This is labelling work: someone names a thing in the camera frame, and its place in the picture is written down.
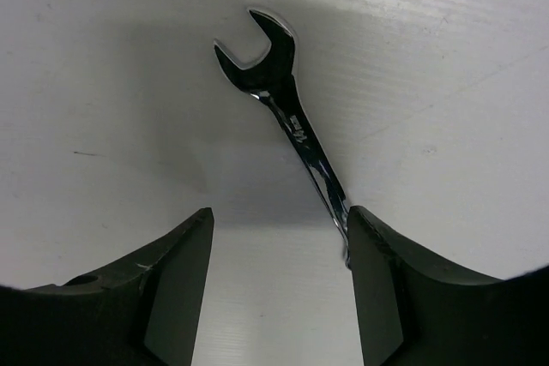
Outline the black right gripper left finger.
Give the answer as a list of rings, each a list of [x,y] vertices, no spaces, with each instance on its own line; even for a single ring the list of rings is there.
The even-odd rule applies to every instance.
[[[64,285],[1,288],[3,365],[190,365],[214,234],[201,208]]]

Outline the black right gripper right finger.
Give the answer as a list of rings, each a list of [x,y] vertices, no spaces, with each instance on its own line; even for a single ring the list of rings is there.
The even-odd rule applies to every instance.
[[[365,365],[546,365],[548,269],[497,279],[404,237],[365,207],[348,217]]]

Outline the silver wrench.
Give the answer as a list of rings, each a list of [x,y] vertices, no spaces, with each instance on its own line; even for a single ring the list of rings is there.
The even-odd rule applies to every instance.
[[[268,9],[251,6],[247,12],[268,38],[269,47],[256,60],[242,63],[216,39],[214,54],[220,69],[240,92],[255,98],[273,113],[341,234],[342,259],[345,266],[350,268],[347,229],[350,207],[346,193],[299,99],[297,36],[282,18]]]

